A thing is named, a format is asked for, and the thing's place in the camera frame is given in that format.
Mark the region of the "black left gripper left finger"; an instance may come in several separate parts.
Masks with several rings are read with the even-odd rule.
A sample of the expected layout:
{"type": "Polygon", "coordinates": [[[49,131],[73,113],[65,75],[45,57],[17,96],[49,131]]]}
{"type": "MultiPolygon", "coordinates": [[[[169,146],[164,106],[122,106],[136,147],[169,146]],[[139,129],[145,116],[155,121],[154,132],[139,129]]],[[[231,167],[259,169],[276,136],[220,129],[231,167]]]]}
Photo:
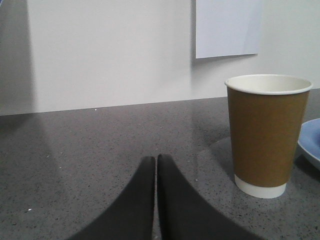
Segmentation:
{"type": "Polygon", "coordinates": [[[115,201],[71,240],[151,240],[156,160],[145,156],[115,201]]]}

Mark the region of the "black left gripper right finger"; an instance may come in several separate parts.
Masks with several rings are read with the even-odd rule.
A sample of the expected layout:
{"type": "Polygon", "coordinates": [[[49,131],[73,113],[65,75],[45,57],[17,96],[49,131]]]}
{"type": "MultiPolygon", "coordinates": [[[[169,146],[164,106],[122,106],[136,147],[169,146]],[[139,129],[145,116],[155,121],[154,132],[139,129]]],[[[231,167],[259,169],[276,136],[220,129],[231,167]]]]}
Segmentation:
{"type": "Polygon", "coordinates": [[[203,199],[168,154],[157,157],[157,207],[164,240],[260,239],[203,199]]]}

